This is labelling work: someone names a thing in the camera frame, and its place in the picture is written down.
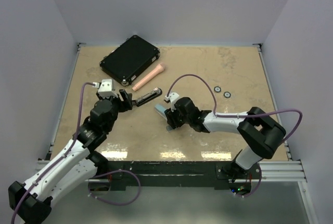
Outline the staple tray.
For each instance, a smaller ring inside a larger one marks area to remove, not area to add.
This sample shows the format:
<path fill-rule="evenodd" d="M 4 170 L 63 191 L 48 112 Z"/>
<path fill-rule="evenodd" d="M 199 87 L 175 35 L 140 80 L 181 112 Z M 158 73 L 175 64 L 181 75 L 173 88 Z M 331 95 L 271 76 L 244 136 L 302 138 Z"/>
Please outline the staple tray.
<path fill-rule="evenodd" d="M 171 131 L 174 130 L 174 128 L 171 125 L 167 125 L 166 129 L 167 129 L 168 132 L 171 132 Z"/>

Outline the blue white stapler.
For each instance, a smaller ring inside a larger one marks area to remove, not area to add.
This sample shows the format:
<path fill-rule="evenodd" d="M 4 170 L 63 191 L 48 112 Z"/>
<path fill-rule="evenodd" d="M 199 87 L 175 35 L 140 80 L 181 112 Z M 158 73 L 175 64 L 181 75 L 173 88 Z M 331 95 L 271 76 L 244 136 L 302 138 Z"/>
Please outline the blue white stapler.
<path fill-rule="evenodd" d="M 166 108 L 160 104 L 155 105 L 155 111 L 165 120 L 167 120 L 166 114 L 165 114 Z"/>

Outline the black stapler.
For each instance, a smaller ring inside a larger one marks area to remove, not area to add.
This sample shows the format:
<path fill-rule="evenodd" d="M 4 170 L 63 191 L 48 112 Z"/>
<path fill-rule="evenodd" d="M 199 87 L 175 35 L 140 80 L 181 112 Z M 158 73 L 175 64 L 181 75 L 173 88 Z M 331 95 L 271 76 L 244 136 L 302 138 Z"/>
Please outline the black stapler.
<path fill-rule="evenodd" d="M 162 89 L 157 87 L 157 88 L 153 89 L 152 91 L 150 91 L 149 93 L 133 100 L 132 105 L 136 106 L 136 107 L 140 107 L 161 95 L 162 95 Z"/>

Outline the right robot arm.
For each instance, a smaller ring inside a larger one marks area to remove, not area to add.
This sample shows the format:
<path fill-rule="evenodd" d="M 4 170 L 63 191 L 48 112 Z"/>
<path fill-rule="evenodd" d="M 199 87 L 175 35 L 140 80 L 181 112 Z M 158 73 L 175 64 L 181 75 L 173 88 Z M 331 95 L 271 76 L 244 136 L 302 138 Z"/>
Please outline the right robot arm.
<path fill-rule="evenodd" d="M 224 173 L 239 179 L 245 178 L 257 162 L 271 159 L 286 135 L 285 129 L 258 107 L 247 112 L 217 114 L 199 110 L 189 97 L 178 94 L 166 96 L 165 102 L 171 105 L 164 111 L 170 129 L 187 124 L 199 133 L 225 132 L 243 137 L 246 148 L 223 168 Z"/>

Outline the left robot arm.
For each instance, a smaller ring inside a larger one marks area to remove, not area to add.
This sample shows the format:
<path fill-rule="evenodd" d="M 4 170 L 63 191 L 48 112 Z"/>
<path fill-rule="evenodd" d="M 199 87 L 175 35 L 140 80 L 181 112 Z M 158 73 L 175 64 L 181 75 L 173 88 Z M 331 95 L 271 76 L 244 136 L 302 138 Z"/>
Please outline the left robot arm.
<path fill-rule="evenodd" d="M 79 122 L 66 146 L 35 175 L 8 188 L 9 205 L 25 223 L 43 223 L 53 207 L 83 181 L 103 178 L 107 159 L 96 152 L 112 131 L 119 113 L 133 108 L 132 95 L 121 89 L 97 92 L 98 101 L 89 116 Z"/>

